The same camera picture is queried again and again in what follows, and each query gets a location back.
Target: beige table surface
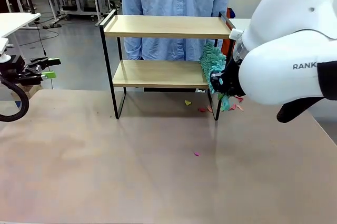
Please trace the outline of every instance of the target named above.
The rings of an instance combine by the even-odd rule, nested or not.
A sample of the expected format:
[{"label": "beige table surface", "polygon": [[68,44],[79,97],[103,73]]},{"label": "beige table surface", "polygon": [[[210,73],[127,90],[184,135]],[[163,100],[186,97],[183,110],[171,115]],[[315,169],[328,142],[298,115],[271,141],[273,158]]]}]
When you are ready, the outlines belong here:
[{"label": "beige table surface", "polygon": [[336,223],[337,149],[309,113],[284,125],[246,99],[216,123],[206,94],[125,102],[116,120],[108,92],[39,91],[0,133],[0,219]]}]

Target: paper scrap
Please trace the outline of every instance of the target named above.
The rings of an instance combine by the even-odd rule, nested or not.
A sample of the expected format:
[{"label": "paper scrap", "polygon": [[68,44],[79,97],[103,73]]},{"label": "paper scrap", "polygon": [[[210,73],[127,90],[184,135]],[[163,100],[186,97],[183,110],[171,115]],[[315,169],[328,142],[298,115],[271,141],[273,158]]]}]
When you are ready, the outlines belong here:
[{"label": "paper scrap", "polygon": [[244,112],[243,108],[240,105],[237,105],[236,107],[240,109],[242,112]]},{"label": "paper scrap", "polygon": [[237,100],[239,101],[239,103],[241,103],[243,101],[243,98],[239,97],[239,96],[234,96],[235,98],[237,98]]},{"label": "paper scrap", "polygon": [[224,97],[222,98],[222,106],[221,106],[221,111],[228,111],[230,110],[231,105],[230,105],[230,99],[228,97],[228,95],[224,95]]},{"label": "paper scrap", "polygon": [[235,110],[236,109],[236,104],[234,104],[230,109],[229,111],[232,111],[232,110]]},{"label": "paper scrap", "polygon": [[207,109],[208,109],[209,112],[211,112],[211,113],[213,112],[213,109],[212,109],[211,105],[208,105]]}]

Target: lower shelf board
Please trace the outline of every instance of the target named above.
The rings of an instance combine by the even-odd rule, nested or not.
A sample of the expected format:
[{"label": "lower shelf board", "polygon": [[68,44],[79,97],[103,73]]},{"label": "lower shelf board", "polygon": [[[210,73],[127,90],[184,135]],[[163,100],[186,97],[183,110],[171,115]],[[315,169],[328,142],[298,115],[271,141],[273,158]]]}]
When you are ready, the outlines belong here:
[{"label": "lower shelf board", "polygon": [[115,87],[200,88],[208,83],[198,62],[122,60]]}]

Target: shelf leg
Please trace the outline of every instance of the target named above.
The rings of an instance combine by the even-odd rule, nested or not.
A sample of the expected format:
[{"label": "shelf leg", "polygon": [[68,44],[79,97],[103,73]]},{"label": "shelf leg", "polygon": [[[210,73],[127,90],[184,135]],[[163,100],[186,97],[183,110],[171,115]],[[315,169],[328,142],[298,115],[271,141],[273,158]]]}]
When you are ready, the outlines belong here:
[{"label": "shelf leg", "polygon": [[213,117],[214,117],[214,120],[215,121],[218,121],[219,120],[219,116],[220,116],[220,110],[221,110],[221,100],[219,100],[217,102],[217,108],[216,108],[216,114],[214,114],[214,108],[213,108],[213,99],[212,99],[212,95],[211,95],[211,92],[210,90],[208,89],[207,90],[207,95],[209,97],[209,100],[210,100],[210,105],[212,107],[212,113],[213,113]]},{"label": "shelf leg", "polygon": [[117,37],[117,44],[118,44],[118,54],[120,56],[120,60],[123,60],[123,53],[122,53],[122,45],[121,45],[121,38]]},{"label": "shelf leg", "polygon": [[117,44],[118,44],[118,53],[120,55],[120,60],[123,60],[121,38],[120,37],[117,37]]},{"label": "shelf leg", "polygon": [[230,39],[230,47],[228,49],[227,57],[226,57],[226,66],[231,60],[232,57],[232,51],[233,51],[233,46],[234,46],[234,40]]},{"label": "shelf leg", "polygon": [[114,106],[116,119],[119,119],[120,115],[121,115],[121,112],[122,112],[124,100],[125,100],[125,92],[123,94],[123,98],[122,98],[122,101],[120,103],[120,106],[119,106],[119,108],[117,108],[115,89],[114,89],[114,84],[113,84],[113,81],[112,81],[109,54],[107,52],[107,46],[106,46],[106,40],[105,40],[105,35],[104,35],[104,26],[103,25],[100,26],[100,33],[101,33],[101,39],[102,39],[102,44],[103,44],[103,51],[104,51],[104,57],[105,57],[107,76],[109,78],[110,91],[111,91],[111,96],[112,96],[112,104]]}]

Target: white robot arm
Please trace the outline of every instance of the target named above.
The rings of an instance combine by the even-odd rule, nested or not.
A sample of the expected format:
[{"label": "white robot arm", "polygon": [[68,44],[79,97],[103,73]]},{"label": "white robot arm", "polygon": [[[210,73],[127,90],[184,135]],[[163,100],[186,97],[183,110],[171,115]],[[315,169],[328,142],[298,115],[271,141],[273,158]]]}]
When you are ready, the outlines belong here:
[{"label": "white robot arm", "polygon": [[262,0],[236,42],[222,93],[284,104],[283,123],[323,98],[337,100],[336,39],[330,0]]}]

